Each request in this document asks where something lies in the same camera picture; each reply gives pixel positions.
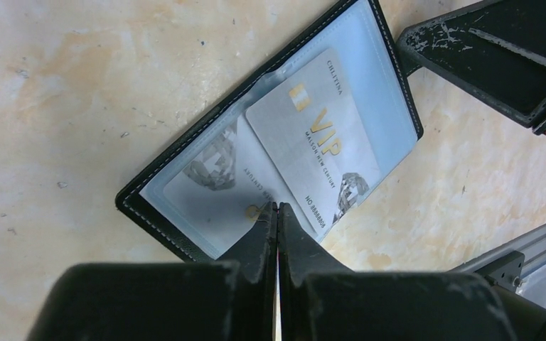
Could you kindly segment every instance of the black leather wallet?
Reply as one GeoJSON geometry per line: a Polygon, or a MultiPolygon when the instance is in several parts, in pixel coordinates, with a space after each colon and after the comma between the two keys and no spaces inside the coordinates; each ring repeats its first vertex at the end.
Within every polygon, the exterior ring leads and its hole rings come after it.
{"type": "MultiPolygon", "coordinates": [[[[300,33],[274,57],[254,71],[228,96],[222,98],[218,104],[206,112],[196,124],[189,128],[181,138],[172,143],[172,145],[170,145],[160,156],[152,161],[149,166],[126,185],[116,198],[117,208],[182,260],[210,261],[216,258],[216,255],[213,252],[205,251],[204,247],[196,244],[195,239],[192,240],[191,237],[183,232],[182,229],[179,228],[178,223],[173,223],[171,219],[165,217],[165,215],[161,213],[161,210],[156,209],[151,202],[141,195],[141,191],[168,164],[174,162],[180,154],[196,141],[196,139],[199,139],[205,131],[212,129],[221,116],[224,116],[228,110],[231,110],[233,104],[249,93],[263,76],[278,70],[287,62],[291,62],[292,58],[297,53],[304,55],[306,53],[306,50],[304,49],[316,48],[316,44],[328,44],[334,47],[334,44],[340,45],[341,43],[339,42],[341,40],[358,39],[356,31],[354,37],[351,32],[364,26],[364,23],[368,22],[371,22],[371,27],[368,26],[367,28],[364,28],[362,30],[362,36],[370,39],[372,42],[379,41],[379,45],[383,46],[381,49],[376,50],[375,46],[372,45],[373,47],[370,49],[371,51],[374,51],[372,53],[377,56],[377,60],[369,61],[367,59],[369,58],[369,55],[362,54],[363,52],[361,49],[363,44],[359,41],[355,41],[352,45],[349,45],[348,49],[351,49],[350,46],[355,46],[355,48],[354,50],[345,51],[345,53],[347,53],[347,55],[352,55],[353,57],[345,59],[347,60],[347,63],[387,63],[389,65],[387,70],[390,71],[384,71],[386,73],[385,79],[391,81],[385,82],[383,81],[384,78],[381,78],[381,85],[378,89],[385,89],[387,86],[386,84],[388,84],[389,88],[395,86],[396,93],[398,94],[395,101],[398,101],[396,103],[400,103],[400,107],[405,108],[405,115],[397,114],[397,117],[392,116],[392,110],[372,114],[377,117],[378,120],[382,120],[380,125],[390,125],[389,127],[385,127],[385,130],[390,131],[390,133],[388,133],[387,136],[378,134],[381,137],[380,140],[375,143],[377,151],[380,154],[380,161],[378,161],[378,163],[380,164],[382,173],[386,176],[411,151],[414,143],[422,137],[424,131],[413,104],[413,98],[410,93],[409,85],[407,84],[407,79],[401,70],[400,61],[398,59],[399,56],[395,51],[394,41],[392,40],[378,1],[342,0],[336,3],[306,30],[300,33]],[[345,36],[335,36],[334,34],[338,34],[338,30],[344,30],[343,32],[345,33],[342,34],[345,36]],[[326,34],[326,38],[319,39],[319,36],[324,33],[326,34]],[[400,141],[392,140],[390,135],[395,131],[406,131],[405,136],[407,136],[406,139],[409,141],[402,143],[400,141]]],[[[365,73],[360,76],[367,77],[368,74],[365,73]]],[[[373,93],[377,90],[361,89],[360,91],[371,91],[373,93]]]]}

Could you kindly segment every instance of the card holder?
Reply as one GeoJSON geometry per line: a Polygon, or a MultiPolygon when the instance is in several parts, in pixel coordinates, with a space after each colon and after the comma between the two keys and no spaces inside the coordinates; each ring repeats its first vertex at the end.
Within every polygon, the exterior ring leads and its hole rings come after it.
{"type": "MultiPolygon", "coordinates": [[[[337,52],[348,76],[356,107],[382,173],[381,181],[423,134],[390,37],[376,0],[339,1],[205,113],[125,186],[117,196],[117,208],[183,260],[210,261],[227,251],[253,225],[235,224],[228,215],[237,207],[221,207],[217,202],[237,202],[239,206],[245,206],[256,199],[263,201],[281,196],[293,207],[298,207],[291,201],[291,195],[288,197],[284,192],[287,188],[283,181],[269,185],[268,190],[263,189],[263,197],[227,200],[222,194],[224,190],[241,186],[229,168],[244,172],[244,178],[251,178],[252,174],[245,173],[246,170],[250,172],[250,167],[238,169],[245,158],[238,162],[233,155],[237,151],[225,144],[236,139],[239,131],[250,131],[243,117],[248,107],[329,48],[337,52]],[[210,176],[212,172],[204,173],[201,163],[192,163],[196,158],[214,167],[215,176],[210,176]],[[181,175],[184,182],[177,182],[180,174],[184,174],[181,175]],[[187,179],[208,188],[219,201],[194,194],[195,191],[184,185],[191,183],[187,179]],[[205,214],[192,213],[200,207],[205,214]]],[[[247,141],[254,141],[248,133],[242,133],[242,136],[248,136],[247,141]]],[[[243,156],[246,153],[250,150],[241,151],[243,156]]],[[[266,154],[264,158],[259,153],[252,157],[261,171],[267,172],[269,167],[274,169],[272,164],[267,166],[266,154]]],[[[370,186],[369,192],[378,183],[370,186]]],[[[258,180],[252,184],[260,185],[258,180]]],[[[258,205],[248,205],[246,215],[252,213],[250,210],[256,215],[258,205]]],[[[296,216],[314,239],[321,241],[325,237],[314,229],[309,230],[304,213],[301,217],[297,212],[296,216]]]]}

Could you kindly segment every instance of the white stitching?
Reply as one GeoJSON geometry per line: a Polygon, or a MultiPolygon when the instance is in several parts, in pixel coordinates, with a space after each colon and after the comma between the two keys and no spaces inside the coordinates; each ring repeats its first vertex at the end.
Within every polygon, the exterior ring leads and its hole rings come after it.
{"type": "MultiPolygon", "coordinates": [[[[378,11],[378,7],[373,3],[372,0],[369,0],[369,3],[371,4],[371,7],[373,8],[375,17],[378,19],[378,25],[382,23],[382,19],[380,17],[380,12],[378,11]]],[[[417,124],[417,117],[414,115],[414,108],[411,105],[411,101],[408,100],[409,93],[407,92],[407,88],[405,87],[405,82],[403,82],[403,74],[401,72],[401,65],[399,64],[399,61],[397,60],[397,57],[395,56],[395,52],[392,49],[392,44],[390,40],[388,39],[388,35],[386,34],[385,30],[380,30],[382,33],[382,36],[386,40],[386,45],[388,46],[388,50],[390,51],[390,55],[392,56],[392,59],[395,61],[395,65],[397,66],[397,72],[399,73],[399,83],[401,84],[401,88],[403,89],[403,94],[405,95],[405,102],[407,103],[407,106],[409,107],[409,115],[411,116],[411,120],[414,122],[414,124],[417,124]]]]}
{"type": "MultiPolygon", "coordinates": [[[[307,40],[310,40],[311,37],[313,37],[315,34],[319,33],[319,31],[321,30],[322,27],[324,27],[325,25],[327,25],[331,20],[335,19],[334,17],[336,16],[336,14],[339,12],[339,11],[342,11],[345,7],[347,7],[349,5],[350,2],[346,2],[344,3],[344,5],[342,5],[340,8],[336,9],[336,11],[334,11],[323,23],[321,23],[320,26],[318,26],[317,28],[315,28],[315,30],[313,32],[311,32],[311,34],[309,34],[307,37],[305,37],[303,40],[300,41],[300,43],[296,44],[290,51],[288,51],[283,57],[281,57],[280,59],[278,59],[275,64],[269,66],[263,73],[261,73],[258,77],[255,78],[255,80],[250,83],[246,88],[244,88],[244,90],[242,90],[239,94],[237,94],[237,96],[235,96],[235,98],[233,98],[231,101],[229,101],[221,110],[219,110],[219,112],[214,116],[212,117],[212,119],[210,121],[208,121],[208,123],[211,123],[211,121],[217,119],[222,113],[225,112],[225,110],[227,110],[227,108],[229,108],[229,106],[232,104],[232,103],[235,103],[235,101],[240,98],[241,96],[243,96],[250,88],[252,88],[252,86],[267,72],[269,72],[271,69],[277,67],[290,53],[293,53],[296,49],[302,47],[302,45],[307,41],[307,40]]],[[[181,250],[187,257],[189,257],[191,260],[195,261],[196,259],[194,259],[190,254],[187,253],[187,251],[185,251],[184,249],[180,248],[179,245],[177,245],[170,237],[168,237],[166,234],[164,234],[164,232],[162,232],[162,230],[160,230],[156,225],[154,225],[154,223],[150,222],[147,218],[145,218],[145,216],[143,216],[141,213],[137,212],[136,210],[134,210],[132,207],[130,207],[130,205],[128,204],[128,200],[129,198],[131,197],[131,195],[133,195],[140,187],[142,187],[146,181],[148,180],[151,180],[151,178],[156,174],[158,173],[168,162],[170,162],[170,160],[172,160],[173,158],[176,157],[177,153],[181,150],[181,148],[183,148],[183,146],[186,145],[186,143],[188,143],[189,141],[192,141],[196,135],[198,135],[199,133],[201,133],[203,130],[204,130],[205,126],[202,127],[197,133],[195,133],[194,135],[192,135],[188,141],[186,141],[181,147],[177,148],[168,158],[166,158],[166,160],[164,160],[164,162],[162,162],[157,168],[156,170],[154,170],[153,172],[151,172],[138,186],[135,187],[135,189],[133,189],[125,198],[124,200],[122,201],[122,204],[123,206],[125,206],[127,209],[129,209],[131,212],[133,212],[135,215],[137,215],[138,217],[142,218],[145,223],[147,223],[151,228],[155,229],[157,232],[159,232],[162,237],[166,238],[170,243],[172,243],[172,245],[174,245],[177,249],[181,250]]]]}

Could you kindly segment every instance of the diamond graphic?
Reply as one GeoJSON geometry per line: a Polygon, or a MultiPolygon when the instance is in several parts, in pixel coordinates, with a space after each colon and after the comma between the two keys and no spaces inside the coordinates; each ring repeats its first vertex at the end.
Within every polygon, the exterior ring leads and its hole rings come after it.
{"type": "Polygon", "coordinates": [[[227,190],[235,186],[235,141],[237,121],[206,147],[183,169],[194,183],[210,190],[227,190]]]}
{"type": "Polygon", "coordinates": [[[369,185],[361,175],[358,173],[344,174],[340,185],[340,194],[338,195],[338,210],[333,215],[332,224],[342,218],[357,203],[357,199],[367,191],[369,191],[369,185]]]}

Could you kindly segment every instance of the stain on surface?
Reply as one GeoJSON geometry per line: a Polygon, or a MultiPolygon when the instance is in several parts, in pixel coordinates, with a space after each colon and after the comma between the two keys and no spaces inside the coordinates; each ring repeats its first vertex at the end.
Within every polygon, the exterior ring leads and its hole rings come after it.
{"type": "Polygon", "coordinates": [[[26,70],[22,70],[22,69],[19,69],[16,71],[16,73],[22,77],[24,77],[24,79],[28,79],[28,71],[26,70]]]}
{"type": "Polygon", "coordinates": [[[372,269],[383,269],[392,264],[392,259],[387,254],[370,254],[367,257],[367,262],[372,269]]]}

